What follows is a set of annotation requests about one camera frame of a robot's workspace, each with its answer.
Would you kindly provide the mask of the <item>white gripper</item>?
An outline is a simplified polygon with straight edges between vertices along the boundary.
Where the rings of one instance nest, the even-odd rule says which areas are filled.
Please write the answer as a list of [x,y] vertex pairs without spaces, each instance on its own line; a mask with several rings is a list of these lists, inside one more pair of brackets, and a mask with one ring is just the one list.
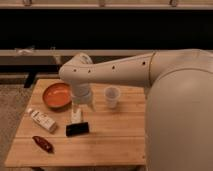
[[87,104],[87,106],[95,111],[92,89],[89,84],[76,84],[71,86],[72,99],[75,104],[72,104],[71,122],[80,123],[82,121],[82,113],[79,105]]

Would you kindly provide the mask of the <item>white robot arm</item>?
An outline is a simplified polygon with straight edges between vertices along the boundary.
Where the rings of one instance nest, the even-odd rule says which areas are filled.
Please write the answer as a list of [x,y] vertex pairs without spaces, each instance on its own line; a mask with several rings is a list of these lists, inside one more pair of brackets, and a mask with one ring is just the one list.
[[92,103],[92,83],[147,90],[147,171],[213,171],[213,53],[154,51],[97,64],[80,53],[59,76],[78,105]]

